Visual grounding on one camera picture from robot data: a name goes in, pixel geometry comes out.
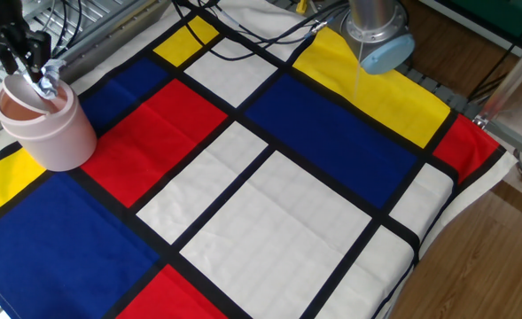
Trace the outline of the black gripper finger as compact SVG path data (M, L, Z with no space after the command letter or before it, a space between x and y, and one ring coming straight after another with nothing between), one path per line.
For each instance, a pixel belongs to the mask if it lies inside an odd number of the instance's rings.
M32 83L38 83L43 77L43 66L51 58L51 36L44 31L21 31L15 50Z
M0 62L7 74L14 74L18 70L18 64L11 52L11 45L8 38L0 30Z

